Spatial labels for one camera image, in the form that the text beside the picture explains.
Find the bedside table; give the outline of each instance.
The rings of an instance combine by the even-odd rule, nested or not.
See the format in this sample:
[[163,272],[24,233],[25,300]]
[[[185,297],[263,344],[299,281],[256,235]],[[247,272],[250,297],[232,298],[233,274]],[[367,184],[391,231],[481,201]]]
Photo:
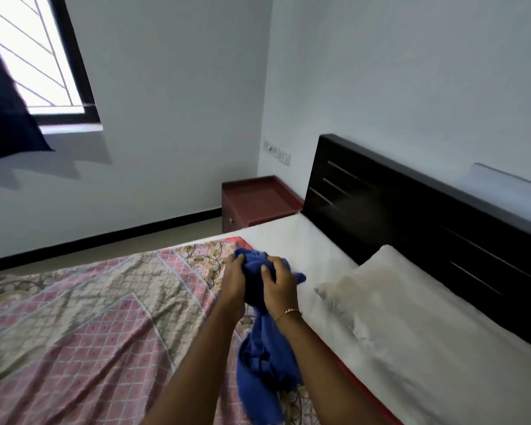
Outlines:
[[303,200],[276,176],[222,184],[222,232],[252,227],[294,215]]

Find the bangle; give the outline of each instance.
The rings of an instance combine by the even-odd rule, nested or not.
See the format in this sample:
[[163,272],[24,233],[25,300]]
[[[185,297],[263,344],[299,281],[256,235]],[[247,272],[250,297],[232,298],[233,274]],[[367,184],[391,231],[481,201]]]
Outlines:
[[299,311],[299,309],[287,309],[287,310],[284,311],[282,314],[280,314],[279,316],[277,316],[276,319],[273,320],[273,322],[276,323],[277,320],[278,320],[280,317],[283,317],[283,316],[285,316],[286,314],[288,314],[288,313],[293,313],[293,312],[297,312],[298,314],[303,315],[303,313],[301,313],[301,312]]

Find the window frame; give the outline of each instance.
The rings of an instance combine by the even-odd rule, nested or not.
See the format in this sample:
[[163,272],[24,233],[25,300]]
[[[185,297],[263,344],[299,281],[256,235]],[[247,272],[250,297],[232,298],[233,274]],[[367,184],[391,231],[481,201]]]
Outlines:
[[77,123],[100,123],[91,84],[86,74],[77,37],[71,23],[65,0],[49,0],[51,13],[57,24],[59,36],[65,49],[71,74],[83,102],[85,113],[32,114],[38,125],[70,125]]

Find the blue cloth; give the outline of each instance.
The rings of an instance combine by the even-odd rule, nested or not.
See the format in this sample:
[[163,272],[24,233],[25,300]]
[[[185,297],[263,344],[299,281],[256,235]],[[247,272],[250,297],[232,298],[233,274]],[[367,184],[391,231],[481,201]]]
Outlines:
[[0,158],[18,152],[51,150],[0,57]]
[[[234,258],[245,257],[242,271],[246,277],[244,300],[255,309],[254,326],[240,346],[236,379],[242,405],[255,425],[283,422],[283,412],[277,397],[280,390],[289,391],[302,382],[295,355],[287,339],[281,335],[268,314],[264,302],[261,267],[265,264],[276,280],[273,264],[267,253],[237,248]],[[287,268],[291,268],[286,259]],[[297,283],[305,281],[303,273],[293,274]]]

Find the white pillowcase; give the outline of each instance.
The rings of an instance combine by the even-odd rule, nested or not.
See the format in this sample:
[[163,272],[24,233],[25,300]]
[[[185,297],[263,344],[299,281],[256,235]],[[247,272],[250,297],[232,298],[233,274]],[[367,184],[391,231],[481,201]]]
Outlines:
[[428,423],[531,424],[531,344],[393,247],[315,290]]

